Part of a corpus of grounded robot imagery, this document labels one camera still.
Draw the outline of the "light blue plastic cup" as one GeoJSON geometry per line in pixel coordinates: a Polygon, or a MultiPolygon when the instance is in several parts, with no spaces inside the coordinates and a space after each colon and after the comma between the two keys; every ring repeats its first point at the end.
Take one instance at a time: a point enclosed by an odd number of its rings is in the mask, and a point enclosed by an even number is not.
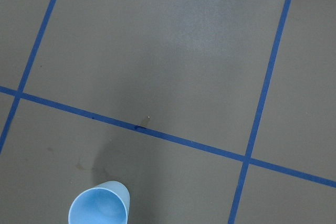
{"type": "Polygon", "coordinates": [[[72,202],[69,223],[127,223],[130,193],[124,184],[108,181],[80,193],[72,202]]]}

